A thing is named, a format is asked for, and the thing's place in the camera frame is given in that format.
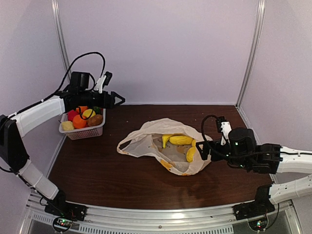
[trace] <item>metal frame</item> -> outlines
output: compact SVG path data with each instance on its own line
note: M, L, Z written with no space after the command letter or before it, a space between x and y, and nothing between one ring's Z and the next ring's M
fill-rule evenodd
M60 19L60 13L59 13L59 1L58 0L51 0L52 3L52 11L53 11L53 17L54 17L54 23L57 31L57 36L58 36L58 45L60 48L62 60L63 60L63 65L65 70L69 68L69 59L67 55L67 50L65 46L65 40L64 40L64 34L63 34L63 29L62 29L62 24L61 24L61 19ZM70 80L71 76L71 71L69 71L67 79L68 81Z
M38 194L31 193L19 234L29 232L32 220L52 224L55 217L44 212L39 200ZM203 234L210 233L209 231L212 234L232 234L233 224L247 221L246 219L236 221L233 205L180 210L130 210L87 205L85 221L75 222L71 230L85 234ZM280 211L287 212L292 233L301 234L292 202L282 202Z
M259 45L262 26L263 26L264 13L265 13L265 2L266 2L266 0L259 0L257 18L256 18L255 28L254 28L254 33L253 33L253 43L252 43L252 47L251 47L250 54L249 54L249 59L248 59L248 63L247 63L247 68L246 68L243 84L242 84L242 87L241 87L241 90L240 90L240 93L238 96L238 100L236 103L236 107L238 109L240 108L240 105L241 105L243 98L245 96L247 85L249 82L249 78L250 78L250 75L251 75L251 72L253 69L255 54L256 54L256 51L257 51L257 48Z

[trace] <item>orange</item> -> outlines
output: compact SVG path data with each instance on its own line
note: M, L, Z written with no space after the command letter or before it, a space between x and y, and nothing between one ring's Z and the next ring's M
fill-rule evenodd
M80 109L81 109L81 113L83 113L84 111L88 110L88 107L87 106L79 106Z
M84 128L87 125L87 121L82 119L80 115L77 115L73 119L73 125L76 129Z

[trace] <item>potato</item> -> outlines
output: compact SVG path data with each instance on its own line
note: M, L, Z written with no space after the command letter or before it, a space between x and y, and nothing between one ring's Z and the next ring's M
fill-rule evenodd
M103 122L103 116L102 115L95 115L87 120L89 127L98 126Z

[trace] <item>toy fruit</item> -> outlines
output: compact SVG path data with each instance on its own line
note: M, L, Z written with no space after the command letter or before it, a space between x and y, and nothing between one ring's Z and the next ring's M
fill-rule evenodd
M172 137L174 134L164 134L162 135L162 147L165 149L166 148L166 144L169 140L170 137Z
M196 140L195 139L192 141L192 147L196 147Z
M74 117L75 117L76 115L79 115L76 111L74 111L74 110L69 111L69 112L67 113L67 119L68 119L68 121L73 121L73 119L74 119Z
M81 113L83 113L85 110L88 110L87 106L79 106L81 109Z
M98 126L103 122L102 115L95 115L87 120L89 127Z
M193 157L196 152L196 147L191 147L186 153L186 160L188 162L193 162Z
M77 115L73 119L73 125L76 129L84 128L87 125L87 121L82 119L80 115Z
M82 114L86 118L91 118L96 115L96 112L92 109L85 110Z
M173 145L190 145L193 138L186 135L177 135L169 138L169 141Z
M95 106L95 107L93 107L93 110L96 112L97 115L101 114L101 108Z
M73 123L71 121L65 121L65 122L62 122L62 129L64 131L70 131L70 130L74 130L74 126L73 126Z

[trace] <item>white wall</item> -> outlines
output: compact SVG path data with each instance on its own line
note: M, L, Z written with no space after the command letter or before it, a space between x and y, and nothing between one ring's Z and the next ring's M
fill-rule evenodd
M235 104L258 0L60 1L72 61L102 52L128 104ZM99 76L101 60L74 68Z
M242 103L261 143L312 150L312 2L267 1L263 31ZM298 178L277 175L278 182ZM312 197L294 200L311 233Z
M0 115L11 114L53 92L64 68L50 1L0 2ZM23 140L33 162L45 174L57 144L58 120L30 132ZM0 159L0 165L8 168ZM30 190L15 176L0 171L0 228L17 231Z

